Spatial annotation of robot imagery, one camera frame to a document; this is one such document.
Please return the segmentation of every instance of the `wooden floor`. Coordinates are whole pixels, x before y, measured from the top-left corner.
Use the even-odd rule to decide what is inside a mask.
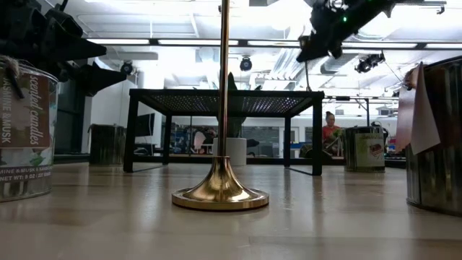
[[[172,191],[197,184],[208,169],[123,174],[56,165],[51,194],[0,204],[0,259],[462,259],[462,219],[408,206],[404,170],[325,167],[313,178],[253,165],[234,170],[246,186],[270,193],[269,207],[173,206]]]

